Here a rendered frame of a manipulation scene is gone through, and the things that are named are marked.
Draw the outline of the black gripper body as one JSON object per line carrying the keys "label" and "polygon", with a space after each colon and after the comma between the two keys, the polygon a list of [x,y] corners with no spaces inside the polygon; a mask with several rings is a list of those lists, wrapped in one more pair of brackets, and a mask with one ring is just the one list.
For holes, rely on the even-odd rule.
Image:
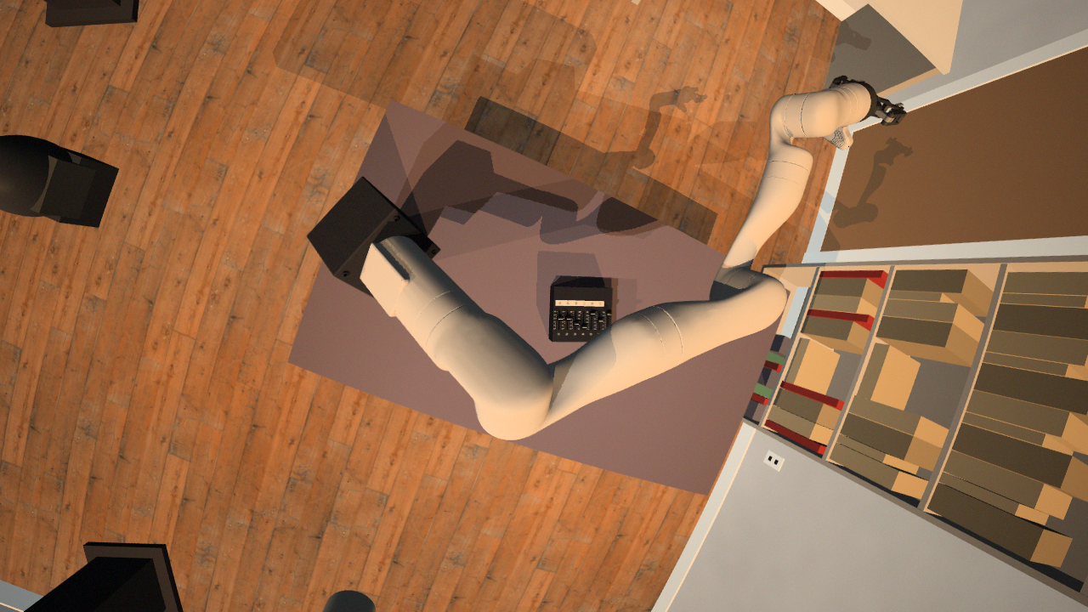
{"label": "black gripper body", "polygon": [[868,90],[868,93],[870,93],[870,99],[871,99],[870,109],[868,110],[867,115],[863,117],[863,119],[860,120],[860,122],[861,122],[861,121],[867,119],[867,117],[877,117],[877,115],[875,115],[876,110],[882,110],[882,105],[881,105],[881,102],[877,101],[876,91],[873,89],[873,87],[867,82],[858,82],[858,84],[863,85]]}

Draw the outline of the black lighting desk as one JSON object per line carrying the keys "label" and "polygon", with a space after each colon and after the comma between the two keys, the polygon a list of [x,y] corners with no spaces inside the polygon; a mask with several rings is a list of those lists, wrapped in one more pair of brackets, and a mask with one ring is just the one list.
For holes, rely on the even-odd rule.
{"label": "black lighting desk", "polygon": [[551,286],[549,340],[588,342],[611,325],[613,289]]}

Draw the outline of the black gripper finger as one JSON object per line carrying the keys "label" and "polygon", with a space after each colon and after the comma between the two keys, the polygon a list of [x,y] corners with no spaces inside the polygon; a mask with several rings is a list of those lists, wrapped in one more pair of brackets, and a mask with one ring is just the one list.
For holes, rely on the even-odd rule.
{"label": "black gripper finger", "polygon": [[[885,102],[885,105],[882,105],[883,107],[882,110],[875,110],[875,115],[881,117],[881,119],[883,119],[881,121],[883,127],[892,127],[893,125],[898,125],[902,121],[903,117],[908,115],[908,112],[903,110],[904,107],[902,102],[893,105],[893,102],[890,102],[889,100],[879,97],[878,94],[877,94],[877,101]],[[886,112],[887,109],[889,108],[892,109]]]}
{"label": "black gripper finger", "polygon": [[860,81],[855,81],[855,79],[848,81],[846,75],[841,75],[841,76],[839,76],[839,77],[837,77],[837,78],[833,79],[833,82],[831,83],[830,87],[834,87],[834,86],[838,86],[838,85],[843,84],[843,83],[846,84],[846,82],[865,82],[865,81],[863,81],[863,79],[860,79]]}

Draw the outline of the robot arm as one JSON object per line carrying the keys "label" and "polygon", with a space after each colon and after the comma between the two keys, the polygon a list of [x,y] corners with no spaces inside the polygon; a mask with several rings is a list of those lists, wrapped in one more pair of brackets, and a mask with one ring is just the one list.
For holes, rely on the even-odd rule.
{"label": "robot arm", "polygon": [[561,360],[547,364],[500,318],[480,309],[412,238],[371,243],[359,278],[474,399],[486,433],[502,440],[539,433],[594,400],[772,325],[786,308],[784,284],[751,264],[803,197],[813,156],[792,142],[824,137],[846,150],[853,145],[848,125],[866,117],[870,102],[858,82],[778,99],[759,189],[712,282],[710,301],[657,303],[623,316]]}

